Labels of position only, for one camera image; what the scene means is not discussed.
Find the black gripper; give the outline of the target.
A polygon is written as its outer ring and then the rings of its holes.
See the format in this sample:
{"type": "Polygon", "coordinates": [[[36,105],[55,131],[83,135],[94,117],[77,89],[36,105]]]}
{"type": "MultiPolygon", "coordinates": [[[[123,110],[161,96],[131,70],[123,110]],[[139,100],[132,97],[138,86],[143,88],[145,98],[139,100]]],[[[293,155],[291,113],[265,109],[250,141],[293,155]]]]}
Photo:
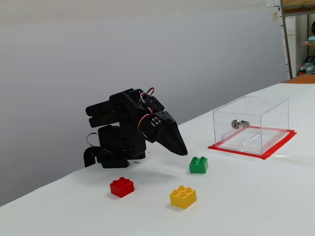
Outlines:
{"type": "Polygon", "coordinates": [[[167,111],[155,112],[144,118],[141,121],[141,132],[150,143],[157,142],[180,156],[188,154],[176,121],[167,111]]]}

